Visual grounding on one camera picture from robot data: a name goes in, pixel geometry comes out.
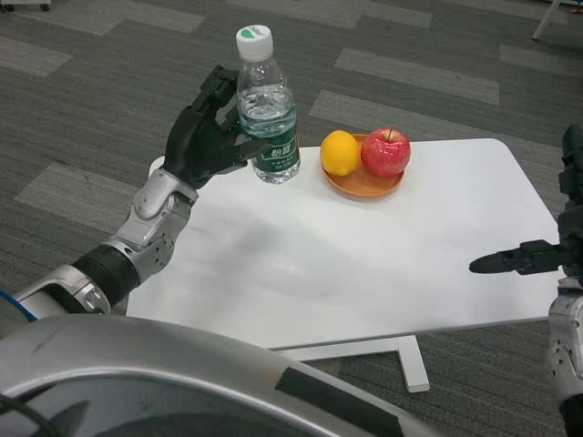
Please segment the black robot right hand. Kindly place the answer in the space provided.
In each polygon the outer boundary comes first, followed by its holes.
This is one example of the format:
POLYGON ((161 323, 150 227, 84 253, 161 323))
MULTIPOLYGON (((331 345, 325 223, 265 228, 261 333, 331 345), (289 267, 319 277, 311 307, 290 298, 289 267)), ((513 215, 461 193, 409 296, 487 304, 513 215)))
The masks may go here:
POLYGON ((498 251, 472 261, 469 270, 478 274, 515 271, 530 275, 563 269, 569 277, 582 275, 582 127, 571 125, 562 139, 564 170, 560 191, 568 196, 557 217, 559 243, 544 240, 522 242, 517 248, 498 251))

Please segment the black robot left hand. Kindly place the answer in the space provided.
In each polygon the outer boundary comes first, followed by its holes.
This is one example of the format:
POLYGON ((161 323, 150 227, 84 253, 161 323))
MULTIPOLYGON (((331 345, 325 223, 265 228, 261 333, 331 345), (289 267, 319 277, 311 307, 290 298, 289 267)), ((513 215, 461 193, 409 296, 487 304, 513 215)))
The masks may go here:
POLYGON ((169 132, 162 167, 191 188, 200 189, 216 175, 246 167, 248 160, 271 147, 266 138, 237 141, 243 129, 235 107, 223 123, 217 122, 218 111, 236 95, 237 79, 236 70, 216 66, 169 132))

